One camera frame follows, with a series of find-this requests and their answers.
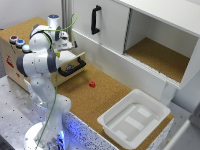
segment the cork shelf bottom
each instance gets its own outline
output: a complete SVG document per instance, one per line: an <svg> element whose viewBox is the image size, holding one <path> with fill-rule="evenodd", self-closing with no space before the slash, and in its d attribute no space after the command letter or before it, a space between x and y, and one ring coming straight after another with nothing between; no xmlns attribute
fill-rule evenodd
<svg viewBox="0 0 200 150"><path fill-rule="evenodd" d="M144 38L125 53L178 82L181 82L190 60L149 38Z"/></svg>

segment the brown work surface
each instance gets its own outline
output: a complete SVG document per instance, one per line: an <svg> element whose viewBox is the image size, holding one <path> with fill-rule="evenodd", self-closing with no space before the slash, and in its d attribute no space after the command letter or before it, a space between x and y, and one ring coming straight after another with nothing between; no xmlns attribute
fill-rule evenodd
<svg viewBox="0 0 200 150"><path fill-rule="evenodd" d="M10 42L10 36L16 35L19 37L19 39L25 40L26 44L28 44L32 27L36 24L47 25L47 22L40 17L35 17L12 27L6 28L5 30L1 30L0 37L7 42Z"/></svg>
<svg viewBox="0 0 200 150"><path fill-rule="evenodd" d="M91 80L96 82L95 88L89 87ZM124 148L105 134L103 127L97 122L97 118L129 92L131 92L129 88L90 64L86 65L83 72L58 87L59 94L72 100L70 111L120 150ZM136 150L147 149L172 119L173 115L170 114Z"/></svg>
<svg viewBox="0 0 200 150"><path fill-rule="evenodd" d="M143 39L125 53L178 82L181 82L190 60L149 38Z"/></svg>

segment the brown box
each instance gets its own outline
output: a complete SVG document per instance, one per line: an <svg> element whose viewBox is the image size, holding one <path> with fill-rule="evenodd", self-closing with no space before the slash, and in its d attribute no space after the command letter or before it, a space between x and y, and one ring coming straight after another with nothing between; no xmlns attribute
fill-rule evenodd
<svg viewBox="0 0 200 150"><path fill-rule="evenodd" d="M17 49L15 45L11 45L9 43L9 38L12 35L17 35L20 39L23 39L26 41L26 43L29 42L29 36L30 32L32 30L32 27L35 24L44 24L46 25L46 21L36 17L33 19L30 19L28 21L22 22L20 24L17 24L15 26L12 26L10 28L7 28L5 30L0 31L0 50L2 55L2 60L4 63L6 74L12 78L15 82L17 82L21 87L23 87L26 91L28 91L28 87L26 86L24 79L27 81L30 81L29 78L24 77L18 70L16 66L16 60L17 57L23 52L21 49ZM60 67L62 70L66 70L68 65L70 66L77 66L79 63L77 62L77 58L80 57L82 60L85 61L85 53L81 53L76 58L70 60L69 62L65 62ZM70 79L71 77L75 76L76 74L83 71L84 68L76 71L72 75L68 77L63 77L60 74L58 75L58 85L62 84L66 80ZM54 86L56 86L56 72L51 74L51 81Z"/></svg>

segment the white plastic bin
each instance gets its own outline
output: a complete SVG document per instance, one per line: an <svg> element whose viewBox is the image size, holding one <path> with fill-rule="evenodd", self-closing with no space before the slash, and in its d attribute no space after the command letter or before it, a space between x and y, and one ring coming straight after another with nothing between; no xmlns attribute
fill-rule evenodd
<svg viewBox="0 0 200 150"><path fill-rule="evenodd" d="M122 147L136 149L169 113L169 108L135 89L102 114L98 122Z"/></svg>

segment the small red block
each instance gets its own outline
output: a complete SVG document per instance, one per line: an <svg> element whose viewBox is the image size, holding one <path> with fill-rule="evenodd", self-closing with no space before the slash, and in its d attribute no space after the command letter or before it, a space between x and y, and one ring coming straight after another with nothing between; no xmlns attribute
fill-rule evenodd
<svg viewBox="0 0 200 150"><path fill-rule="evenodd" d="M94 81L90 81L90 82L89 82L89 86L90 86L90 87L95 87L95 82L94 82Z"/></svg>

